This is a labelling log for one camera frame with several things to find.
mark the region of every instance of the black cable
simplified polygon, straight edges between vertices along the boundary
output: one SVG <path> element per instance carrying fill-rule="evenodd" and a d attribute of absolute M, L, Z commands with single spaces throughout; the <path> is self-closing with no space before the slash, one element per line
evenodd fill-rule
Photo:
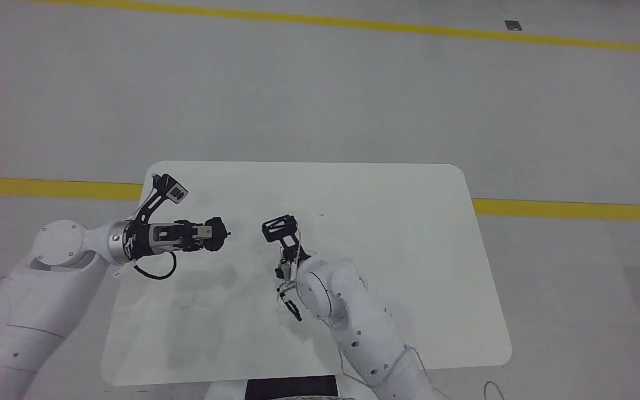
<path fill-rule="evenodd" d="M 138 267 L 138 264 L 135 264 L 133 266 L 133 269 L 140 272 L 142 275 L 146 276 L 147 278 L 155 279 L 156 281 L 165 280 L 171 275 L 173 275 L 174 272 L 176 272 L 176 267 L 178 266 L 178 260 L 176 259 L 175 253 L 173 251 L 170 251 L 169 254 L 171 254 L 171 257 L 173 257 L 173 267 L 171 267 L 171 271 L 169 271 L 166 275 L 151 275 L 147 271 Z"/>
<path fill-rule="evenodd" d="M 493 387 L 495 387 L 496 390 L 498 391 L 498 395 L 500 395 L 500 398 L 502 400 L 505 400 L 504 395 L 502 394 L 502 390 L 500 390 L 500 386 L 498 386 L 498 384 L 495 383 L 494 381 L 486 381 L 484 383 L 484 400 L 487 400 L 487 388 L 489 387 L 489 385 L 492 385 Z"/>

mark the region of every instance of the yellow stripe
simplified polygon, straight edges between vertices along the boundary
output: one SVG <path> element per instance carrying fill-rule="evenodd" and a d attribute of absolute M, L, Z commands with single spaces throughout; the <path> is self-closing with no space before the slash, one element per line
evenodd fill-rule
<path fill-rule="evenodd" d="M 640 221 L 640 205 L 473 199 L 477 215 Z"/>
<path fill-rule="evenodd" d="M 640 44 L 625 42 L 606 42 L 553 36 L 525 35 L 510 32 L 484 32 L 469 29 L 445 28 L 428 25 L 406 25 L 390 22 L 364 21 L 346 18 L 316 17 L 310 15 L 280 14 L 263 11 L 225 10 L 205 7 L 182 6 L 175 4 L 156 4 L 126 0 L 24 0 L 31 3 L 46 3 L 97 7 L 123 11 L 139 11 L 159 14 L 187 15 L 206 18 L 224 18 L 245 21 L 261 21 L 280 24 L 298 24 L 324 26 L 344 29 L 359 29 L 415 35 L 445 36 L 455 39 L 490 40 L 498 42 L 517 42 L 547 46 L 579 47 L 587 49 L 610 50 L 640 53 Z"/>
<path fill-rule="evenodd" d="M 0 197 L 45 197 L 138 201 L 137 183 L 70 182 L 39 179 L 1 179 Z M 562 203 L 554 201 L 473 199 L 477 215 L 559 219 L 640 221 L 640 205 Z"/>
<path fill-rule="evenodd" d="M 0 179 L 0 197 L 53 197 L 67 199 L 139 201 L 137 183 Z"/>

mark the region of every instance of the white table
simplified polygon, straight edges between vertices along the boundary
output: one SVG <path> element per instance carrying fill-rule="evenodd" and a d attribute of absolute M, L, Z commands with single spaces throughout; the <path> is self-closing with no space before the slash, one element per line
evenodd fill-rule
<path fill-rule="evenodd" d="M 450 165 L 163 161 L 189 195 L 152 222 L 221 216 L 216 252 L 178 254 L 171 279 L 122 275 L 102 371 L 142 385 L 339 374 L 328 330 L 277 303 L 279 246 L 262 222 L 292 213 L 305 249 L 352 258 L 427 368 L 499 365 L 511 356 L 464 175 Z M 168 255 L 144 259 L 161 273 Z"/>

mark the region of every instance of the gray floor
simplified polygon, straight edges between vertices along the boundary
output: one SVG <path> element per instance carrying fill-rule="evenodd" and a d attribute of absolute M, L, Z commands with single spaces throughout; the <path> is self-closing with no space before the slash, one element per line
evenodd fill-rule
<path fill-rule="evenodd" d="M 198 4 L 197 0 L 183 4 Z M 631 1 L 211 1 L 210 7 L 640 42 Z M 140 182 L 163 159 L 445 162 L 476 197 L 640 203 L 640 54 L 37 4 L 0 5 L 0 175 Z M 0 199 L 2 270 L 56 219 L 128 202 Z M 637 399 L 640 225 L 481 217 L 511 335 L 502 367 L 433 371 L 454 399 Z M 30 399 L 193 399 L 110 387 L 105 280 Z"/>

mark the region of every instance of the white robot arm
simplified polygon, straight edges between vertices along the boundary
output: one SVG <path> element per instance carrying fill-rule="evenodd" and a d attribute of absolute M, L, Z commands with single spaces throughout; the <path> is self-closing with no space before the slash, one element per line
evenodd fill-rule
<path fill-rule="evenodd" d="M 217 251 L 228 233 L 219 217 L 149 224 L 164 200 L 188 193 L 169 175 L 154 177 L 155 191 L 135 219 L 88 230 L 73 221 L 42 228 L 29 255 L 0 280 L 0 397 L 21 399 L 40 367 L 84 316 L 109 265 L 142 257 L 206 248 Z M 136 270 L 153 279 L 137 266 Z"/>
<path fill-rule="evenodd" d="M 380 400 L 445 400 L 433 387 L 417 352 L 404 344 L 391 316 L 369 293 L 349 260 L 309 256 L 296 237 L 297 222 L 285 215 L 262 226 L 268 242 L 279 241 L 282 257 L 276 275 L 287 308 L 300 320 L 286 296 L 295 289 L 309 312 L 329 327 L 341 355 Z"/>

